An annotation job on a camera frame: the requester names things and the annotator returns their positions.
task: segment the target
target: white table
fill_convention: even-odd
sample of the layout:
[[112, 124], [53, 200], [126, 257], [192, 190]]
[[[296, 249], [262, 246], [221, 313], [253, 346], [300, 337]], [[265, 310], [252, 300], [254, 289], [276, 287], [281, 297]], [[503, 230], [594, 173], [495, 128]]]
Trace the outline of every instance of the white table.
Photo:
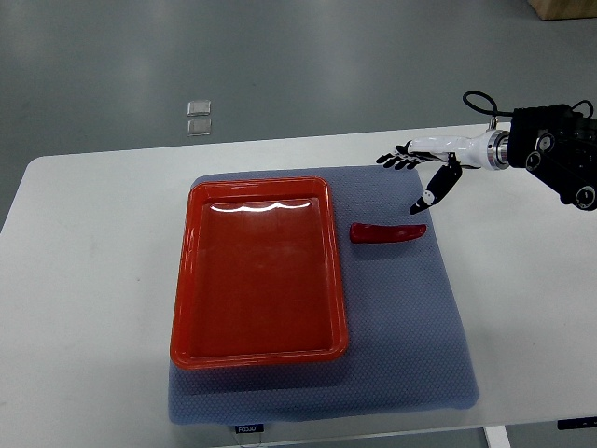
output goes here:
[[[175, 427], [168, 348], [187, 192], [200, 175], [371, 164], [484, 125], [53, 156], [0, 233], [0, 445], [220, 446]], [[426, 183], [438, 164], [419, 169]], [[466, 171], [431, 209], [479, 384], [466, 411], [267, 425], [264, 442], [597, 413], [597, 226], [523, 170]]]

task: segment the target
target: cardboard box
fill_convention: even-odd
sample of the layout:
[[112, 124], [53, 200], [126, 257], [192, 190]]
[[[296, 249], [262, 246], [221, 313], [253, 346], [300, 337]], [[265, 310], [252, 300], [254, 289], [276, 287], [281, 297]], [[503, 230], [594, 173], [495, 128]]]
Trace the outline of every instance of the cardboard box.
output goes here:
[[544, 21], [597, 17], [597, 0], [529, 0]]

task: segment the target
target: black cable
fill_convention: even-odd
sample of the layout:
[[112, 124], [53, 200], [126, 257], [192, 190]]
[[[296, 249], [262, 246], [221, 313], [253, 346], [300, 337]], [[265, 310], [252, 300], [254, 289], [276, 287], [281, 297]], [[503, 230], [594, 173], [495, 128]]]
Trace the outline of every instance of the black cable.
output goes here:
[[576, 103], [575, 105], [573, 105], [571, 108], [572, 108], [572, 110], [575, 110], [580, 105], [587, 105], [589, 107], [589, 115], [587, 116], [587, 118], [590, 119], [593, 116], [593, 112], [594, 112], [593, 103], [589, 100], [582, 100], [582, 101], [579, 101], [578, 103]]
[[[482, 109], [478, 105], [473, 105], [469, 100], [468, 97], [471, 95], [480, 96], [481, 98], [489, 101], [492, 105], [492, 110], [489, 109]], [[491, 96], [483, 91], [468, 91], [463, 95], [463, 101], [467, 106], [473, 109], [475, 112], [479, 112], [480, 114], [484, 115], [491, 115], [492, 117], [512, 117], [512, 112], [504, 112], [502, 110], [497, 109], [497, 103], [493, 100]]]

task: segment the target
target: white robotic hand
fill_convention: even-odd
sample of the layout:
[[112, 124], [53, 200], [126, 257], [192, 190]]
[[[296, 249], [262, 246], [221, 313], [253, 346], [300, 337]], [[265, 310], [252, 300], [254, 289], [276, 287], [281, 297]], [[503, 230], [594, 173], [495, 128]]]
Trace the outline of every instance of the white robotic hand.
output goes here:
[[433, 136], [410, 140], [405, 146], [377, 159], [384, 168], [392, 166], [411, 170], [425, 161], [446, 162], [433, 176], [419, 200], [410, 208], [412, 215], [435, 205], [460, 179], [463, 168], [504, 170], [507, 163], [507, 131], [497, 131], [495, 121], [490, 129], [475, 138], [460, 136]]

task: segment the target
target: label tag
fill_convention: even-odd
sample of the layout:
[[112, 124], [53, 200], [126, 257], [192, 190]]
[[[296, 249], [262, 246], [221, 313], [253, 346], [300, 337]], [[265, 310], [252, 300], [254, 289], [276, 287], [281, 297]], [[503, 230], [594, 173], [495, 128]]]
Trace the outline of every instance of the label tag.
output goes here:
[[234, 430], [237, 434], [250, 434], [252, 432], [263, 432], [264, 428], [262, 423], [256, 423], [254, 425], [242, 425], [239, 427], [234, 427]]

